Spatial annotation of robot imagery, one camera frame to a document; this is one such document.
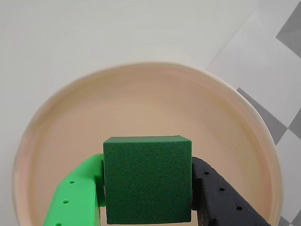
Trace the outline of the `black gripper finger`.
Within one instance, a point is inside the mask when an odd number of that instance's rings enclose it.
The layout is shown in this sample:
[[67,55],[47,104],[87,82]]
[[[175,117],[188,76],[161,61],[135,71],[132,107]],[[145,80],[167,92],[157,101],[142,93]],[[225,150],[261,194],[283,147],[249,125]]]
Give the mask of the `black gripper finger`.
[[269,223],[208,163],[192,158],[192,205],[199,226],[268,226]]

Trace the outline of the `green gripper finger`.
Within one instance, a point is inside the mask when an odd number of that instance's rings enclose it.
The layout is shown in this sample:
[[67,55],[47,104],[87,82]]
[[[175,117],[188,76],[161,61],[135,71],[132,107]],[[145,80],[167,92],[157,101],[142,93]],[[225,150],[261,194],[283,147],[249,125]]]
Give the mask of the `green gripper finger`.
[[57,186],[43,225],[99,226],[104,206],[103,154],[96,154]]

